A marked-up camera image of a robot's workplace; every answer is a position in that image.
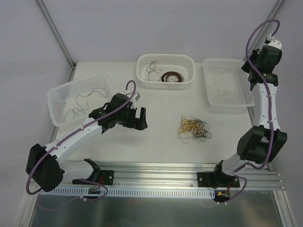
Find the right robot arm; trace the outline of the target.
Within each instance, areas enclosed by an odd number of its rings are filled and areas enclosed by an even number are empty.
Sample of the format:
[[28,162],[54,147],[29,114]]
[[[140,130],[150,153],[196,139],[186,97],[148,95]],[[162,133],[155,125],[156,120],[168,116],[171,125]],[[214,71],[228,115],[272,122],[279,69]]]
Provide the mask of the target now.
[[256,170],[273,161],[287,141],[276,116],[278,76],[273,73],[282,57],[280,41],[267,41],[247,58],[241,70],[248,73],[254,99],[252,127],[241,137],[237,151],[229,159],[220,161],[212,172],[209,186],[228,187],[237,182],[237,172],[250,166]]

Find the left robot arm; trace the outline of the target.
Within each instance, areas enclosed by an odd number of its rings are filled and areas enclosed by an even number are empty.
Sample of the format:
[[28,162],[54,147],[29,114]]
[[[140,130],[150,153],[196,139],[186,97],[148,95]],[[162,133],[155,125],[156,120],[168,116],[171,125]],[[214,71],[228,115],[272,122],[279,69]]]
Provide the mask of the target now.
[[41,146],[35,144],[29,152],[26,172],[45,192],[61,183],[95,184],[105,181],[104,173],[91,159],[68,161],[68,157],[90,139],[102,135],[117,124],[142,131],[146,129],[146,109],[136,117],[139,93],[117,93],[110,102],[93,110],[88,118],[65,138]]

